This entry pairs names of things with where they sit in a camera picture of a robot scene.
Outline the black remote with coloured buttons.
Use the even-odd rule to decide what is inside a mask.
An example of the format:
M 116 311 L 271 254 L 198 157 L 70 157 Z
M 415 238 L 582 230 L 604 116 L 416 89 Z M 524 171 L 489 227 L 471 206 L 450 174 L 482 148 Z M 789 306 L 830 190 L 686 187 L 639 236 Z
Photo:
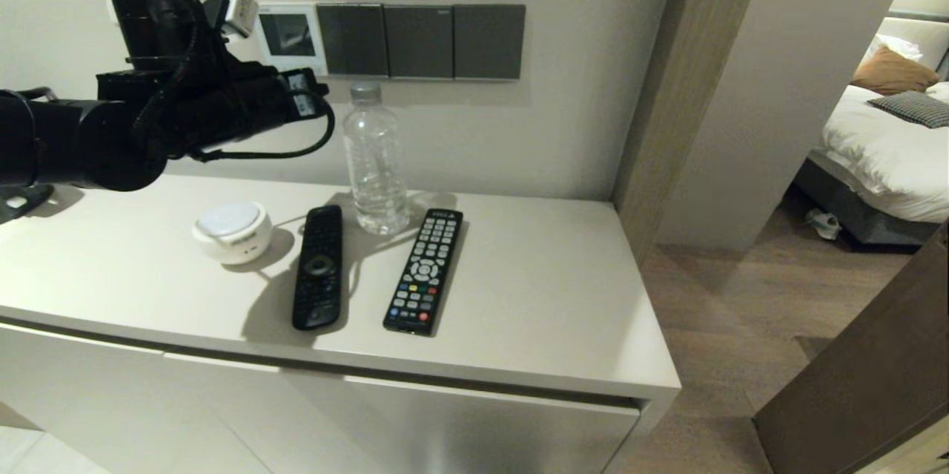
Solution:
M 427 338 L 434 334 L 462 223 L 461 211 L 427 211 L 384 315 L 384 329 Z

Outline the padded bed headboard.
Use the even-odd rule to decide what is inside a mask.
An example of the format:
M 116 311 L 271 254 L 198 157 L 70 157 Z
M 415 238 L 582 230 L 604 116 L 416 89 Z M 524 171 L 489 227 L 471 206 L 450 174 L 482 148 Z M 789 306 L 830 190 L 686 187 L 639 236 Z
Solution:
M 949 15 L 891 10 L 882 19 L 876 36 L 892 51 L 931 68 L 942 81 L 949 81 Z

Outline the checkered grey pillow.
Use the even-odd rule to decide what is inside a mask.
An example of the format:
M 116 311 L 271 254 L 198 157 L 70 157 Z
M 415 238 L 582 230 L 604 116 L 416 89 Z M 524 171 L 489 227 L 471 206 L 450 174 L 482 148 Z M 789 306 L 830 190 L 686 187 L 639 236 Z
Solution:
M 949 127 L 949 103 L 920 92 L 881 96 L 867 104 L 914 125 L 929 129 Z

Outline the white wall thermostat panel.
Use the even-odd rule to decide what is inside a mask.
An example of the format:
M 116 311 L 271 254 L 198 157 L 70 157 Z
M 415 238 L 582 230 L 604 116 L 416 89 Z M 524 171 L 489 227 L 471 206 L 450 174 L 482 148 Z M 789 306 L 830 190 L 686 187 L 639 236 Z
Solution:
M 259 4 L 255 34 L 265 60 L 281 72 L 311 69 L 328 75 L 328 59 L 314 1 L 265 1 Z

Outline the grey single-rocker wall switch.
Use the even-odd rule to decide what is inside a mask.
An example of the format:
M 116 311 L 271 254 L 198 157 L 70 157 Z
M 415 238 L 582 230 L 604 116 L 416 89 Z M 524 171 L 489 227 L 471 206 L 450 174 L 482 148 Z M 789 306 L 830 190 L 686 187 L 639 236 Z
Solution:
M 383 5 L 391 79 L 453 79 L 451 5 Z
M 524 4 L 454 5 L 454 77 L 466 81 L 518 81 L 525 23 Z

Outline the right white drawer front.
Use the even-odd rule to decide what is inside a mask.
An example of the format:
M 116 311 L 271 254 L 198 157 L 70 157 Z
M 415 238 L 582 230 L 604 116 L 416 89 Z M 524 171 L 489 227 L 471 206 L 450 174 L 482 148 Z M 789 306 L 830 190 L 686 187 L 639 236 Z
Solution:
M 163 362 L 274 474 L 600 474 L 640 417 L 630 404 Z

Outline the grey multi-rocker wall switch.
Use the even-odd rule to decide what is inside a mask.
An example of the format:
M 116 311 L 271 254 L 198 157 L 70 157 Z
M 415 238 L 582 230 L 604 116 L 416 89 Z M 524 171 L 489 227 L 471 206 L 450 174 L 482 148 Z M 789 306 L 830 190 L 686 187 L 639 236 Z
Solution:
M 319 3 L 317 20 L 330 76 L 389 77 L 382 4 Z

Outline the plain black remote control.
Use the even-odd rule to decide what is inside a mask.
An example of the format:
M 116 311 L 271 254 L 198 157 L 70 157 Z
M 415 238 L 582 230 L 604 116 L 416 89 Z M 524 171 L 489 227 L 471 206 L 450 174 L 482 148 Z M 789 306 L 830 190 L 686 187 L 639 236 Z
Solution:
M 291 322 L 298 331 L 333 325 L 341 315 L 343 212 L 338 205 L 311 209 L 302 227 Z

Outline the dark grey bed base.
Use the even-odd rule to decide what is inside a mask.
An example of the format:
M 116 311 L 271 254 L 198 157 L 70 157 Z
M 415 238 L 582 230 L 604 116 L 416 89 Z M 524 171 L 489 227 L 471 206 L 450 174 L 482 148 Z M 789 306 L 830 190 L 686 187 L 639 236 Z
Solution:
M 793 184 L 833 214 L 857 246 L 919 248 L 949 220 L 949 198 L 916 192 L 874 192 L 820 153 L 809 155 Z

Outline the clear plastic water bottle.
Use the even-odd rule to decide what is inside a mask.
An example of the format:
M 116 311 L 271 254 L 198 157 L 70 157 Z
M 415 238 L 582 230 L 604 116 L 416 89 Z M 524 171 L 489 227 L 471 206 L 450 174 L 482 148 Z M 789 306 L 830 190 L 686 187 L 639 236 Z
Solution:
M 379 82 L 354 82 L 350 96 L 343 140 L 358 223 L 370 234 L 399 234 L 410 220 L 399 120 Z

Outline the white and teal sneaker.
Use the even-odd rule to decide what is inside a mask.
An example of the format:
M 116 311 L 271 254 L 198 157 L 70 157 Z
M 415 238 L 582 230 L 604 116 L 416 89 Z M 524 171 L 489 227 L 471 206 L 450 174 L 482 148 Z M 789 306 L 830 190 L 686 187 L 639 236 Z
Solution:
M 834 214 L 811 209 L 804 215 L 804 223 L 816 231 L 821 240 L 835 241 L 841 233 L 841 224 Z

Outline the beige sideboard cabinet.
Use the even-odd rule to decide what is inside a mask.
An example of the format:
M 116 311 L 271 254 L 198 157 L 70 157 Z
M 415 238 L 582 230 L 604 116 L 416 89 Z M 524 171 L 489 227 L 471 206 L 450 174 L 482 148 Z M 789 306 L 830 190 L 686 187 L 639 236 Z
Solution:
M 62 211 L 0 226 L 0 324 L 164 355 L 468 387 L 573 402 L 630 404 L 638 422 L 600 474 L 620 474 L 681 389 L 613 207 L 606 203 L 421 193 L 464 214 L 430 338 L 383 316 L 416 238 L 373 237 L 340 187 L 166 176 L 138 193 L 68 190 Z M 192 225 L 226 203 L 259 203 L 272 240 L 225 266 Z M 291 322 L 302 227 L 343 212 L 341 315 Z

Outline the brown wooden door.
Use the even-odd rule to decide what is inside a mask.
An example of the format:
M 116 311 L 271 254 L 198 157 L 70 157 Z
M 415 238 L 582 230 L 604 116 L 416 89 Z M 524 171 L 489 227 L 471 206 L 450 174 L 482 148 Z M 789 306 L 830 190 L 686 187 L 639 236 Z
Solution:
M 753 422 L 773 474 L 856 474 L 949 416 L 949 220 Z

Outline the beige cabinet door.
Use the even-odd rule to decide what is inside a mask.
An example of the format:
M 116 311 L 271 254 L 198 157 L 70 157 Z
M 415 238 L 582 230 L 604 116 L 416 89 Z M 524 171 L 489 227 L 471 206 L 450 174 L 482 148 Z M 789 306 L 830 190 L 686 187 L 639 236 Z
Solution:
M 0 401 L 113 474 L 271 474 L 159 350 L 0 324 Z

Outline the white round smart speaker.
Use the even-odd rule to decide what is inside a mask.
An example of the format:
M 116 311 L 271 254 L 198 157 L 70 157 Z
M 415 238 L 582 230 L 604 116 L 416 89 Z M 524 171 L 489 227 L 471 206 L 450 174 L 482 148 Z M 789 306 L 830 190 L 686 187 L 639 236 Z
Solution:
M 239 266 L 261 257 L 272 240 L 270 214 L 259 203 L 226 203 L 194 220 L 192 238 L 206 257 Z

